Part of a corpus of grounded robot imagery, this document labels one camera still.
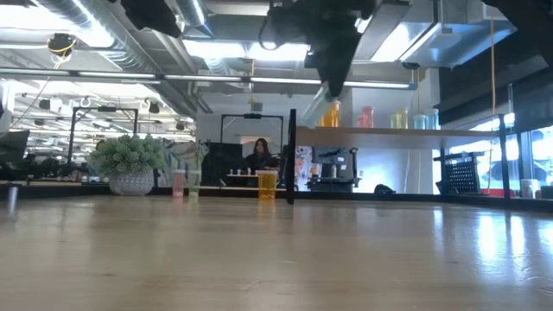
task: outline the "window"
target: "window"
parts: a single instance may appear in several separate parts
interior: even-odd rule
[[[507,128],[513,127],[514,121],[514,113],[505,115],[505,125]],[[499,130],[499,119],[495,118],[493,120],[483,121],[480,124],[472,125],[468,129],[481,131]],[[454,147],[450,149],[449,152],[452,154],[461,152],[484,152],[484,155],[477,158],[480,188],[487,189],[489,184],[490,189],[503,189],[503,175],[501,174],[501,147],[499,145],[499,139]],[[510,189],[520,190],[520,180],[518,176],[518,142],[516,135],[507,136],[506,152],[509,166]]]
[[[531,170],[541,186],[553,185],[553,126],[531,132]]]

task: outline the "white planter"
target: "white planter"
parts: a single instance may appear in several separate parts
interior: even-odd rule
[[[119,195],[146,195],[154,187],[154,172],[146,169],[142,173],[128,173],[110,176],[110,190]]]

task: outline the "shelf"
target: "shelf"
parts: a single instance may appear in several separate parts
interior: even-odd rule
[[[498,132],[474,130],[296,128],[296,146],[315,147],[449,149],[498,137]]]

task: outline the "pink bottle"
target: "pink bottle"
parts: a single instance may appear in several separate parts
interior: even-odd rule
[[[371,106],[363,107],[363,125],[366,128],[374,127],[374,108]]]

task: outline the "ceiling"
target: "ceiling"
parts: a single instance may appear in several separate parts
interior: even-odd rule
[[[34,2],[56,5],[55,1]],[[69,5],[73,0],[62,2]],[[166,2],[174,12],[178,12],[175,10],[176,0]],[[497,31],[494,33],[496,41],[516,30],[505,18],[501,18],[499,12],[486,10],[480,0],[447,1],[444,3],[443,14],[436,5],[438,2],[429,0],[379,2],[382,4],[375,10],[371,21],[366,24],[366,29],[361,29],[364,37],[359,44],[347,80],[413,82],[412,72],[401,65],[398,60],[400,57],[404,57],[403,61],[418,62],[423,67],[459,65],[489,47],[488,42],[492,34],[489,16],[495,16],[497,21]],[[254,75],[259,77],[318,79],[314,69],[303,68],[302,60],[307,47],[302,45],[302,38],[296,38],[292,40],[291,45],[272,53],[258,48],[258,32],[268,9],[268,1],[204,0],[210,12],[207,24],[213,31],[213,38],[206,37],[194,28],[186,27],[182,40],[150,29],[137,30],[118,3],[90,0],[83,4],[89,9],[85,16],[92,20],[89,29],[83,29],[82,25],[73,23],[78,19],[60,18],[51,10],[52,6],[46,4],[45,6],[50,9],[1,6],[0,67],[52,69],[58,66],[59,69],[66,70],[121,72],[123,69],[121,62],[117,60],[120,53],[118,51],[129,48],[134,54],[139,54],[137,68],[149,68],[148,70],[157,73],[221,74],[205,62],[207,57],[219,57],[224,61],[224,74],[246,75],[253,69]],[[101,18],[93,19],[95,14],[99,14]],[[451,47],[436,49],[430,45],[440,35],[439,31],[434,30],[436,25],[441,25],[441,20],[453,29],[459,36],[459,41]],[[59,32],[74,35],[78,40],[70,58],[57,64],[59,58],[46,49],[46,44],[54,33]],[[114,41],[109,35],[122,39],[123,43]],[[104,42],[115,43],[110,46]],[[253,68],[251,60],[245,57],[255,58]],[[71,116],[68,111],[71,111],[72,106],[81,105],[85,98],[90,100],[91,107],[115,105],[138,109],[141,124],[139,131],[176,133],[173,138],[179,140],[194,139],[195,127],[192,118],[195,113],[250,111],[248,101],[251,99],[251,88],[247,84],[163,81],[157,86],[142,85],[140,81],[125,81],[125,84],[114,84],[113,80],[109,82],[76,82],[71,78],[68,78],[68,81],[48,83],[38,79],[14,82],[14,115],[16,119],[24,115],[17,128],[32,129],[33,135],[37,136],[53,135],[48,130],[58,130],[61,134],[57,136],[66,139],[67,135],[63,134],[63,130],[69,130],[70,123],[67,118]],[[42,88],[44,89],[41,96],[35,100]],[[258,84],[253,88],[253,97],[264,104],[263,113],[284,115],[291,108],[303,111],[312,101],[317,89],[318,86],[309,85]],[[382,105],[379,108],[386,111],[397,109],[394,108],[395,105],[405,106],[413,92],[373,89],[357,93],[365,96],[359,100],[360,103],[376,102],[372,99],[378,98],[378,105]],[[37,102],[45,98],[54,102],[61,101],[69,110],[44,111],[38,108]],[[161,109],[158,114],[148,112],[146,99],[146,103],[160,103]],[[77,128],[95,133],[78,134],[78,139],[86,143],[102,139],[104,135],[99,135],[99,131],[125,133],[132,130],[132,123],[125,121],[129,116],[122,112],[115,113],[114,117],[112,114],[91,111],[90,116],[98,120],[108,120],[116,126],[98,129],[98,126],[92,125],[92,120],[83,118]],[[35,125],[34,120],[37,118],[43,118],[46,125]],[[177,131],[176,120],[186,121],[187,128]]]

